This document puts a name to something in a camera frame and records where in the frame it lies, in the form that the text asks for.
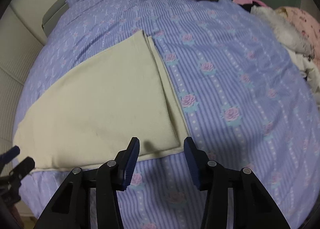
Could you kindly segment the magenta pink garment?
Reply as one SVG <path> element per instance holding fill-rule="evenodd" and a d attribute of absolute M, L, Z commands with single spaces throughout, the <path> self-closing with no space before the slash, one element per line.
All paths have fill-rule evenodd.
<path fill-rule="evenodd" d="M 260 0 L 233 0 L 234 3 L 240 5 L 244 10 L 250 12 L 253 6 L 268 7 L 263 1 Z"/>

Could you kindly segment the pink patterned garment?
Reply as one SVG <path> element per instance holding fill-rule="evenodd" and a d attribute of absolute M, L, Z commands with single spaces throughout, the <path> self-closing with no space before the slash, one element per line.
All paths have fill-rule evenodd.
<path fill-rule="evenodd" d="M 282 6 L 276 9 L 277 14 L 288 20 L 305 37 L 319 57 L 319 22 L 308 12 L 297 7 Z"/>

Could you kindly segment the cream white pants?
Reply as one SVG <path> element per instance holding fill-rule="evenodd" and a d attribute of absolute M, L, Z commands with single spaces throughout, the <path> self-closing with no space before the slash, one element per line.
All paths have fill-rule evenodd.
<path fill-rule="evenodd" d="M 18 124 L 17 161 L 96 168 L 140 141 L 139 160 L 180 153 L 189 131 L 152 38 L 138 31 L 69 70 Z"/>

